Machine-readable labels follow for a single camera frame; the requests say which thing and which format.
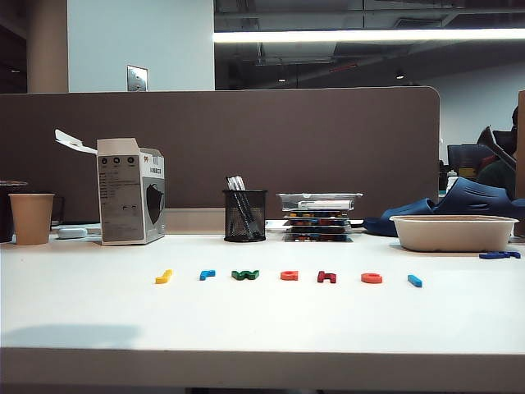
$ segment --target beige bowl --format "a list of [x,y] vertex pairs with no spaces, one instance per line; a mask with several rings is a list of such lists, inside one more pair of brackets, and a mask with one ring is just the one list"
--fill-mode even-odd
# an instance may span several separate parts
[[512,218],[476,215],[392,216],[401,245],[417,252],[505,250]]

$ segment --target stack of containers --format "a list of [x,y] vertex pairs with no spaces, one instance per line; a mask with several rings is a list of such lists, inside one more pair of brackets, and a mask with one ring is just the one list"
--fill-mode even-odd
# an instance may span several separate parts
[[352,241],[348,212],[361,193],[283,193],[285,241]]

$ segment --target mesh pen holder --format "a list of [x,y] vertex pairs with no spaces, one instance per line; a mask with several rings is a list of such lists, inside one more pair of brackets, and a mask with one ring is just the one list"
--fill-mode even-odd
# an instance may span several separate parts
[[266,240],[267,190],[223,190],[226,204],[224,241]]

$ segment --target black cup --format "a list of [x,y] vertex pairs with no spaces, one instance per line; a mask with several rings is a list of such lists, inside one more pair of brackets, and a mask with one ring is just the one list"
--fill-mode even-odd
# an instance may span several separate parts
[[0,181],[0,243],[11,242],[13,237],[13,214],[9,193],[21,192],[27,182]]
[[266,190],[223,190],[226,198],[224,241],[266,240]]

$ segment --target white wall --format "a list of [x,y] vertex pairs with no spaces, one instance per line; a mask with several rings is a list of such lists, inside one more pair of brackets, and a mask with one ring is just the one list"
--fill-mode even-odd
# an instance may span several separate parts
[[126,91],[126,66],[149,90],[214,90],[212,0],[68,0],[69,90]]
[[489,125],[492,130],[510,130],[512,112],[518,105],[518,91],[525,89],[525,62],[420,80],[419,83],[434,87],[440,94],[443,139],[440,159],[447,163],[446,145],[475,144]]

